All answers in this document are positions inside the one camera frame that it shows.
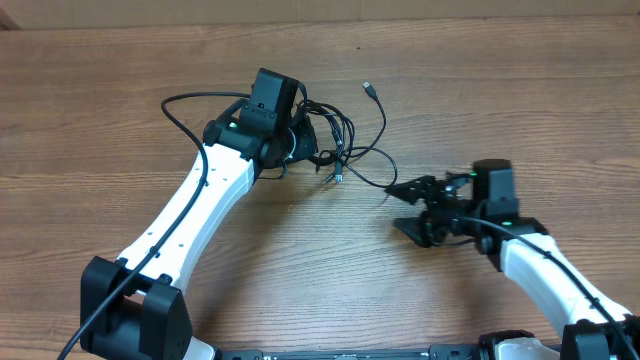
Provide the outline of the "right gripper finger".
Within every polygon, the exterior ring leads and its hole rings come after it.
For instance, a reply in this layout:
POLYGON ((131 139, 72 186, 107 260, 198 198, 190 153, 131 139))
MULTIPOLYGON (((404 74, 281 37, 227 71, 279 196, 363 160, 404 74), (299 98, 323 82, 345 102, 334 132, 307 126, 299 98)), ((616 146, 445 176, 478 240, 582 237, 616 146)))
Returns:
POLYGON ((429 248, 433 246, 428 230, 428 223, 421 217, 396 218, 393 226, 411 239, 417 246, 429 248))
POLYGON ((385 193, 414 205, 420 199, 429 198, 431 187, 435 182, 434 176, 425 175, 404 183, 389 185, 385 188, 385 193))

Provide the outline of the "black USB cable silver plug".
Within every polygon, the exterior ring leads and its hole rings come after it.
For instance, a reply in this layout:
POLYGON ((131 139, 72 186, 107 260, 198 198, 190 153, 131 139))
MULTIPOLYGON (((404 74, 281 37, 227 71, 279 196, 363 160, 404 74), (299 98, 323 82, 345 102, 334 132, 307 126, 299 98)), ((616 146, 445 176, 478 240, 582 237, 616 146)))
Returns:
POLYGON ((318 153, 308 159, 316 171, 330 168, 325 183, 341 183, 347 164, 355 154, 355 129, 353 122, 335 106, 300 100, 295 107, 289 127, 308 115, 317 137, 318 153))

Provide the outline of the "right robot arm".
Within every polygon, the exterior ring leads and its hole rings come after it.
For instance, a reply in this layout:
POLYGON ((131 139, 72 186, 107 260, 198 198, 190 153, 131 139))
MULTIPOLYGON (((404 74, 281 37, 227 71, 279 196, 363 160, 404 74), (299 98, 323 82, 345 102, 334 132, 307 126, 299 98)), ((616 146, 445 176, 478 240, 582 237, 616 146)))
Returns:
POLYGON ((386 193, 414 204, 417 217, 393 225, 417 246, 442 247, 449 237, 474 243, 497 271, 516 283, 559 334, 556 347, 532 333, 506 330, 484 334, 460 359, 636 359, 639 318, 599 291, 563 255, 547 228, 519 212, 510 161, 484 159, 468 173, 422 176, 392 184, 386 193))

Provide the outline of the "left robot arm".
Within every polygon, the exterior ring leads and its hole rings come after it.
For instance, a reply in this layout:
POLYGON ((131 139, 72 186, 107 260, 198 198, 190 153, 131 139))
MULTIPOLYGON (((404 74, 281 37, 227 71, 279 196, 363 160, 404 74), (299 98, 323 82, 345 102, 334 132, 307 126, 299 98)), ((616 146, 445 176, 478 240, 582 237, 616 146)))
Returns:
POLYGON ((68 346, 103 359, 216 359, 197 339, 185 295, 222 220, 265 169, 317 148, 303 83, 260 69, 248 94, 205 127, 198 155, 157 218, 116 259, 94 257, 81 277, 81 325, 68 346))

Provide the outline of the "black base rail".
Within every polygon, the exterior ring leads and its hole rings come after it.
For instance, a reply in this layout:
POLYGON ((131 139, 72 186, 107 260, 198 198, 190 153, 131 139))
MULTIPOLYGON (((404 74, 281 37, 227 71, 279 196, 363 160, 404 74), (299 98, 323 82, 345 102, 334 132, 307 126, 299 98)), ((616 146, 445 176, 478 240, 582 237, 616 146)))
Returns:
POLYGON ((490 360, 493 350, 471 344, 437 344, 417 349, 329 350, 274 352, 220 350, 214 360, 490 360))

